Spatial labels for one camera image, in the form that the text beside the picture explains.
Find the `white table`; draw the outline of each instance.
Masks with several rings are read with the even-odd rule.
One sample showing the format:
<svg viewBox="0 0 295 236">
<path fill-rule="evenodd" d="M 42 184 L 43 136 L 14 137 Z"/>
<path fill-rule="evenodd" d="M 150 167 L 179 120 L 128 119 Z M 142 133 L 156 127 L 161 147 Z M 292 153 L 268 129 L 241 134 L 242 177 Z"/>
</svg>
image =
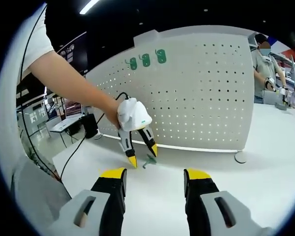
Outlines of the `white table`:
<svg viewBox="0 0 295 236">
<path fill-rule="evenodd" d="M 80 142 L 54 157 L 57 171 Z M 68 162 L 63 183 L 72 197 L 91 189 L 107 169 L 126 167 L 125 236 L 186 236 L 183 169 L 208 172 L 219 190 L 227 190 L 251 210 L 262 227 L 278 227 L 295 205 L 295 110 L 255 104 L 251 129 L 243 152 L 246 164 L 233 153 L 212 153 L 159 148 L 157 165 L 142 165 L 148 148 L 134 144 L 138 169 L 133 169 L 118 141 L 103 137 L 85 140 Z"/>
<path fill-rule="evenodd" d="M 50 129 L 50 132 L 55 133 L 62 133 L 65 129 L 73 125 L 75 122 L 77 122 L 79 119 L 82 118 L 83 115 L 73 117 L 73 118 L 66 118 L 63 121 L 56 124 L 54 127 Z"/>
</svg>

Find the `green object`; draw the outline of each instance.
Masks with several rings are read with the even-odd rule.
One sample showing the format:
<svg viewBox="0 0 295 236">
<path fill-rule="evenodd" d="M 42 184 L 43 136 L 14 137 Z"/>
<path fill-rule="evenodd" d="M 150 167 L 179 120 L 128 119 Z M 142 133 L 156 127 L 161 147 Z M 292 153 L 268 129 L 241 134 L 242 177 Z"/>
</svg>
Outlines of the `green object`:
<svg viewBox="0 0 295 236">
<path fill-rule="evenodd" d="M 148 155 L 148 154 L 147 154 L 147 157 L 148 157 L 148 160 L 147 160 L 147 162 L 144 163 L 144 165 L 142 166 L 143 169 L 146 168 L 146 165 L 147 165 L 147 164 L 153 164 L 153 165 L 156 164 L 156 159 L 155 159 L 154 157 L 152 157 L 152 156 L 150 156 L 150 155 Z"/>
<path fill-rule="evenodd" d="M 164 49 L 155 50 L 155 54 L 157 55 L 158 63 L 163 64 L 166 62 L 166 54 Z"/>
<path fill-rule="evenodd" d="M 139 55 L 139 59 L 142 60 L 144 67 L 149 67 L 151 65 L 151 60 L 149 59 L 149 54 L 145 53 L 142 55 L 142 58 Z"/>
<path fill-rule="evenodd" d="M 138 68 L 137 60 L 136 58 L 131 58 L 130 62 L 127 62 L 127 60 L 124 60 L 126 64 L 130 65 L 131 70 L 136 70 Z"/>
</svg>

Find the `white pegboard panel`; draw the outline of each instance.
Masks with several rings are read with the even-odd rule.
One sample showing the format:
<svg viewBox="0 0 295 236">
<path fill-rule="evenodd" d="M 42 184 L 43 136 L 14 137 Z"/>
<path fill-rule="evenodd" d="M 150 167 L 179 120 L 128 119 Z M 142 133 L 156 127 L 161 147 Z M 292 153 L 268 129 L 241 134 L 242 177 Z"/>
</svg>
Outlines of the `white pegboard panel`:
<svg viewBox="0 0 295 236">
<path fill-rule="evenodd" d="M 166 62 L 156 51 L 164 50 Z M 148 54 L 149 63 L 142 57 Z M 129 66 L 135 58 L 137 66 Z M 126 92 L 147 107 L 158 144 L 242 150 L 254 97 L 253 66 L 246 37 L 198 33 L 160 39 L 116 55 L 87 80 L 117 97 Z M 96 118 L 102 114 L 95 112 Z M 104 134 L 117 136 L 106 118 Z M 141 140 L 138 134 L 133 140 Z"/>
</svg>

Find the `black cable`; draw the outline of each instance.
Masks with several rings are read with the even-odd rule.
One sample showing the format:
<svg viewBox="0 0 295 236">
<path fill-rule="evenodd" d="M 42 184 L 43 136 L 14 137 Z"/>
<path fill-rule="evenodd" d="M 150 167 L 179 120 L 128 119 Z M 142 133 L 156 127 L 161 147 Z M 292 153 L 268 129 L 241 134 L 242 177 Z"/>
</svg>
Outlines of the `black cable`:
<svg viewBox="0 0 295 236">
<path fill-rule="evenodd" d="M 123 94 L 126 96 L 126 99 L 129 99 L 128 94 L 125 93 L 125 92 L 122 92 L 122 93 L 120 93 L 120 94 L 118 95 L 117 98 L 115 98 L 115 100 L 118 100 Z M 98 120 L 97 123 L 100 122 L 100 120 L 103 118 L 104 115 L 105 115 L 105 114 L 103 114 L 103 115 L 99 118 L 99 120 Z M 84 135 L 84 138 L 81 140 L 80 144 L 77 146 L 77 148 L 74 150 L 74 152 L 71 154 L 71 156 L 68 158 L 67 162 L 65 163 L 65 165 L 64 165 L 64 167 L 63 167 L 63 169 L 62 169 L 61 175 L 60 175 L 60 181 L 62 181 L 62 175 L 63 175 L 63 172 L 64 172 L 64 168 L 65 168 L 66 165 L 68 164 L 68 162 L 69 162 L 69 160 L 71 159 L 71 157 L 72 157 L 72 156 L 75 154 L 75 152 L 79 149 L 80 145 L 82 144 L 82 142 L 83 142 L 84 139 L 85 139 L 85 135 Z M 99 140 L 99 139 L 102 138 L 102 137 L 103 137 L 103 134 L 102 134 L 99 138 L 97 138 L 97 139 L 95 139 L 95 140 Z"/>
<path fill-rule="evenodd" d="M 79 149 L 80 145 L 82 144 L 82 142 L 84 141 L 85 139 L 85 135 L 84 135 L 84 138 L 81 140 L 81 142 L 79 143 L 79 145 L 77 146 L 77 148 L 74 150 L 74 152 L 71 154 L 71 156 L 68 158 L 68 160 L 66 161 L 63 169 L 62 169 L 62 172 L 61 172 L 61 175 L 60 175 L 60 180 L 62 180 L 62 175 L 63 175 L 63 172 L 64 172 L 64 168 L 66 167 L 66 165 L 68 164 L 69 160 L 71 159 L 71 157 L 75 154 L 75 152 Z"/>
<path fill-rule="evenodd" d="M 65 144 L 65 142 L 64 142 L 64 140 L 63 140 L 63 136 L 61 135 L 61 133 L 59 133 L 59 134 L 60 134 L 60 137 L 61 137 L 61 139 L 62 139 L 62 142 L 63 142 L 65 148 L 67 148 L 67 145 Z"/>
<path fill-rule="evenodd" d="M 121 93 L 118 95 L 118 97 L 115 98 L 115 100 L 117 101 L 117 100 L 121 97 L 121 95 L 123 95 L 123 94 L 126 96 L 126 99 L 129 99 L 129 96 L 128 96 L 127 93 L 125 93 L 125 92 L 121 92 Z M 105 113 L 103 113 L 102 116 L 98 119 L 97 124 L 98 124 L 98 123 L 100 122 L 100 120 L 104 117 L 104 115 L 105 115 Z"/>
<path fill-rule="evenodd" d="M 25 46 L 25 50 L 24 50 L 24 54 L 23 54 L 23 58 L 22 58 L 22 63 L 21 63 L 21 73 L 20 73 L 20 83 L 21 83 L 21 81 L 22 81 L 22 77 L 23 77 L 23 67 L 24 67 L 24 60 L 25 60 L 25 55 L 26 55 L 26 50 L 27 50 L 27 48 L 28 48 L 28 46 L 29 46 L 29 42 L 30 42 L 30 38 L 31 38 L 31 36 L 32 36 L 32 34 L 33 34 L 33 32 L 34 32 L 34 29 L 35 29 L 35 27 L 36 27 L 36 25 L 37 25 L 37 23 L 38 23 L 38 21 L 39 21 L 39 19 L 40 19 L 40 17 L 42 16 L 42 14 L 44 13 L 44 11 L 46 10 L 46 7 L 47 7 L 47 5 L 44 7 L 44 9 L 42 10 L 42 12 L 40 13 L 40 15 L 39 15 L 39 17 L 37 18 L 37 20 L 36 20 L 36 22 L 35 22 L 35 25 L 34 25 L 34 27 L 33 27 L 33 29 L 31 30 L 31 32 L 30 32 L 30 35 L 29 35 L 29 39 L 28 39 L 28 41 L 27 41 L 27 43 L 26 43 L 26 46 Z M 31 147 L 33 148 L 33 150 L 34 150 L 34 152 L 35 152 L 35 154 L 36 154 L 36 156 L 37 156 L 37 158 L 38 158 L 38 160 L 41 162 L 41 163 L 43 163 L 43 165 L 55 176 L 55 178 L 58 180 L 58 181 L 61 181 L 56 175 L 55 175 L 55 173 L 40 159 L 40 157 L 39 157 L 39 155 L 38 155 L 38 153 L 37 153 L 37 151 L 36 151 L 36 149 L 35 149 L 35 147 L 34 147 L 34 144 L 32 143 L 32 141 L 31 141 L 31 139 L 30 139 L 30 134 L 29 134 L 29 131 L 28 131 L 28 129 L 27 129 L 27 127 L 26 127 L 26 123 L 25 123 L 25 117 L 24 117 L 24 108 L 23 108 L 23 102 L 22 102 L 22 91 L 20 91 L 20 101 L 21 101 L 21 114 L 22 114 L 22 120 L 23 120 L 23 123 L 24 123 L 24 129 L 25 129 L 25 132 L 26 132 L 26 134 L 27 134 L 27 136 L 28 136 L 28 139 L 29 139 L 29 143 L 30 143 L 30 145 L 31 145 Z"/>
</svg>

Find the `person's hand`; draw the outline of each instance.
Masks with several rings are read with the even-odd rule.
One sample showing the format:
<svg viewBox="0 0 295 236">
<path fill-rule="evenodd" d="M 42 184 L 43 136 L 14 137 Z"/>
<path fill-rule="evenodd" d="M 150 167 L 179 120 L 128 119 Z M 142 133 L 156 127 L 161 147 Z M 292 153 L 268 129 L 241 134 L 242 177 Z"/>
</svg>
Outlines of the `person's hand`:
<svg viewBox="0 0 295 236">
<path fill-rule="evenodd" d="M 265 88 L 269 91 L 275 91 L 275 86 L 270 80 L 266 80 Z"/>
<path fill-rule="evenodd" d="M 118 106 L 119 102 L 116 100 L 112 99 L 109 104 L 106 106 L 104 113 L 107 119 L 117 128 L 120 129 L 120 124 L 118 121 Z"/>
</svg>

